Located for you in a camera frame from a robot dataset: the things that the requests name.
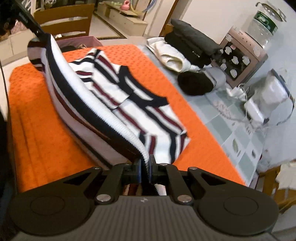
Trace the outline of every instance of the chair backrest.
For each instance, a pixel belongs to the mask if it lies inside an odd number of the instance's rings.
[[[79,4],[36,11],[35,20],[42,29],[58,39],[88,36],[94,4]]]

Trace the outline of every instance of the maroon stripe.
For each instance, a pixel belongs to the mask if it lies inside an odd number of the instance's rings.
[[[114,100],[113,98],[111,98],[109,95],[107,95],[99,86],[98,86],[98,84],[97,83],[95,83],[94,82],[94,87],[103,95],[103,96],[105,96],[108,100],[110,100],[111,101],[111,103],[113,104],[113,105],[116,105],[116,106],[119,106],[120,104],[116,101],[116,100]]]
[[[80,119],[72,110],[71,108],[66,104],[66,102],[63,100],[63,98],[59,95],[59,93],[57,92],[56,88],[54,87],[54,93],[57,97],[57,99],[59,100],[59,102],[62,104],[62,106],[65,108],[65,110],[75,119],[77,120],[79,123],[81,123],[82,125],[84,125],[86,128],[88,128],[89,130],[91,130],[92,132],[96,133],[99,137],[101,137],[103,140],[110,140],[110,138],[108,138],[107,136],[105,136],[104,134],[102,134],[101,132],[99,132],[97,129],[93,128],[92,126],[86,124],[82,119]]]
[[[120,107],[117,107],[117,110],[124,116],[125,119],[127,119],[130,123],[132,123],[136,128],[138,128],[141,132],[141,134],[145,134],[146,132],[138,125],[138,123],[130,117],[128,114],[126,114]]]
[[[154,154],[155,145],[156,145],[156,138],[155,138],[155,136],[151,136],[149,155]]]
[[[184,148],[184,142],[185,142],[186,134],[181,135],[181,144],[180,144],[180,154],[183,151]]]
[[[170,124],[172,124],[173,126],[177,127],[181,132],[183,131],[182,127],[179,126],[178,123],[176,123],[175,121],[173,121],[172,119],[170,119],[169,117],[167,117],[158,107],[154,107],[154,109]]]
[[[83,76],[87,76],[87,75],[92,75],[91,72],[85,72],[85,71],[76,71],[76,74],[79,74],[79,75],[83,75]]]
[[[102,55],[99,55],[97,59],[99,59],[104,65],[106,65],[110,70],[112,70],[116,74],[115,69]]]

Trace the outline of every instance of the folded clothes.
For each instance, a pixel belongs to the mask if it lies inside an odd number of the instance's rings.
[[[170,32],[165,36],[165,41],[181,52],[184,57],[192,64],[203,68],[204,65],[211,63],[211,58],[207,55],[200,56],[196,54],[190,47],[183,42],[174,32]]]
[[[178,36],[185,44],[188,45],[188,47],[194,52],[196,53],[197,55],[199,56],[202,56],[203,51],[198,47],[196,46],[194,43],[192,43],[190,40],[188,40],[187,38],[185,38],[182,33],[180,33],[177,29],[174,29],[173,30],[174,34],[176,36]]]
[[[171,24],[174,26],[174,31],[177,30],[185,39],[205,52],[206,55],[211,56],[221,49],[219,44],[193,28],[189,23],[178,19],[171,19]]]
[[[197,72],[200,70],[200,67],[192,65],[183,54],[168,44],[163,37],[148,39],[146,46],[168,69],[178,73],[185,71]]]
[[[184,72],[178,76],[181,90],[191,96],[204,95],[226,83],[226,75],[220,68],[202,69],[198,73]]]

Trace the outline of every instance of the white electrical plug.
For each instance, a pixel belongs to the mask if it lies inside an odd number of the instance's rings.
[[[226,89],[227,94],[235,99],[246,102],[246,92],[239,87],[234,87],[233,89]]]

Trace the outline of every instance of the black folded clothing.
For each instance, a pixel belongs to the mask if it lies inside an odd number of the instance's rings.
[[[206,55],[211,56],[221,49],[219,44],[193,28],[189,23],[178,19],[171,19],[170,22],[174,26],[174,31],[180,33],[185,39],[200,48]]]
[[[214,85],[211,80],[203,73],[183,72],[178,75],[178,84],[187,95],[204,95],[213,90]]]
[[[170,32],[165,36],[165,41],[177,49],[184,57],[192,64],[203,68],[204,65],[209,65],[211,63],[210,56],[205,53],[198,55],[195,53],[185,42],[183,42],[174,32]]]
[[[188,45],[188,47],[197,55],[201,56],[203,54],[203,51],[196,46],[194,43],[192,43],[190,40],[185,38],[177,29],[173,29],[174,34],[179,37],[185,44]]]

